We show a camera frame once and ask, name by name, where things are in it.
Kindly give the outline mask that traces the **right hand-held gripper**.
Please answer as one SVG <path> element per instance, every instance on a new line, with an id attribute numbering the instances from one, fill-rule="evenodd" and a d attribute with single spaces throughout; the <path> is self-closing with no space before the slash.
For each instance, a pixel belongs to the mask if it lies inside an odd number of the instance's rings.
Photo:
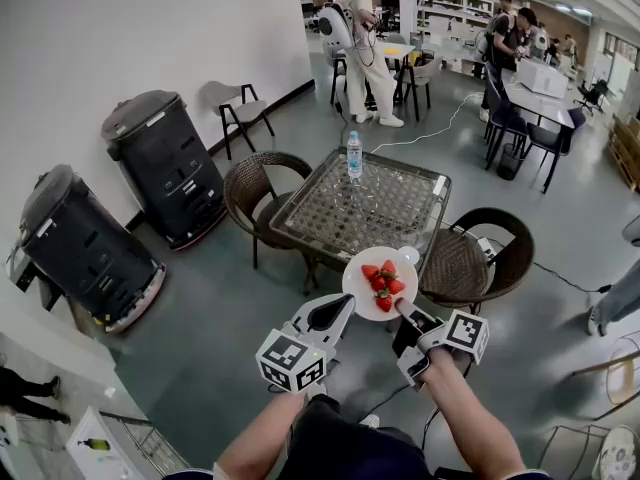
<path id="1" fill-rule="evenodd" d="M 412 388 L 421 385 L 419 376 L 429 367 L 429 351 L 446 347 L 469 355 L 478 365 L 489 340 L 488 321 L 454 309 L 448 321 L 432 317 L 408 300 L 397 300 L 401 324 L 392 349 L 397 367 Z"/>

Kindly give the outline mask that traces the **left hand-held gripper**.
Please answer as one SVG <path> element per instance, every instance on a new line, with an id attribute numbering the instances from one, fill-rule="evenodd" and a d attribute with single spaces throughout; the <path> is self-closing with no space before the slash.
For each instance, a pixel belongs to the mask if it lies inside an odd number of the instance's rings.
<path id="1" fill-rule="evenodd" d="M 352 294 L 319 297 L 271 330 L 255 354 L 262 378 L 292 394 L 323 379 L 352 316 L 353 301 Z"/>

